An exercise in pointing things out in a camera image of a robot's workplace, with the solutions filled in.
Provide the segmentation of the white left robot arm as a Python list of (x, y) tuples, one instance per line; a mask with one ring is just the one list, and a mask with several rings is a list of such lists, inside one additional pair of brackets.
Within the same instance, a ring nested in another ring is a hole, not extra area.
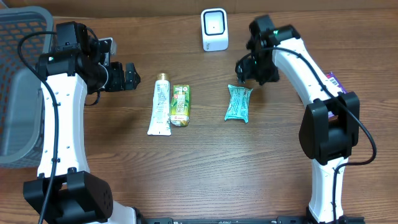
[(83, 115), (88, 95), (134, 90), (133, 63), (112, 62), (112, 38), (99, 39), (86, 25), (57, 24), (53, 52), (33, 68), (44, 96), (44, 145), (37, 179), (24, 183), (25, 200), (40, 223), (142, 223), (136, 208), (113, 199), (109, 184), (90, 173)]

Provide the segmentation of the white tube gold cap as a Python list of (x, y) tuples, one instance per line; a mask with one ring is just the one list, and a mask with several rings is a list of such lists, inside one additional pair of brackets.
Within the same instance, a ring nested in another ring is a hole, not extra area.
[(170, 82), (166, 73), (156, 76), (149, 136), (170, 136)]

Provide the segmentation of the teal wipes packet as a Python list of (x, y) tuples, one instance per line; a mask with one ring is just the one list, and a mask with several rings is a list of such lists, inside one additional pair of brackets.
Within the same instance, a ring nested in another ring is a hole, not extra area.
[(224, 120), (241, 119), (245, 123), (249, 121), (249, 102), (252, 89), (243, 86), (228, 85), (230, 94), (229, 106)]

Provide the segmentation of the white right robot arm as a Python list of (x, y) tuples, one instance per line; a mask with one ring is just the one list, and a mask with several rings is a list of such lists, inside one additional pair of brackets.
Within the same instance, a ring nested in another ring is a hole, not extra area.
[(363, 217), (344, 215), (341, 206), (342, 165), (358, 143), (358, 97), (331, 82), (292, 25), (276, 28), (265, 15), (255, 18), (249, 30), (250, 54), (235, 68), (239, 82), (277, 82), (283, 72), (305, 107), (298, 137), (312, 162), (312, 196), (304, 223), (364, 223)]

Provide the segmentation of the red purple floral liner pack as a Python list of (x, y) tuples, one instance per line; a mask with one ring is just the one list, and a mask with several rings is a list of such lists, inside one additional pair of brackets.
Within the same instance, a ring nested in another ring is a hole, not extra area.
[(333, 72), (327, 73), (326, 74), (327, 79), (332, 82), (332, 84), (334, 84), (334, 86), (336, 86), (337, 88), (339, 88), (339, 91), (342, 93), (347, 93), (346, 89), (344, 88), (344, 86), (341, 84), (341, 82), (339, 81), (339, 79), (337, 79), (337, 77), (333, 74)]

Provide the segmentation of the green yellow drink carton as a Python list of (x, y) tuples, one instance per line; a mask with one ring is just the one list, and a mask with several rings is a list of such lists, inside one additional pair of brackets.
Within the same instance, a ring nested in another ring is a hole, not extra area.
[(191, 91), (189, 85), (174, 85), (170, 103), (170, 122), (179, 127), (186, 127), (190, 120)]

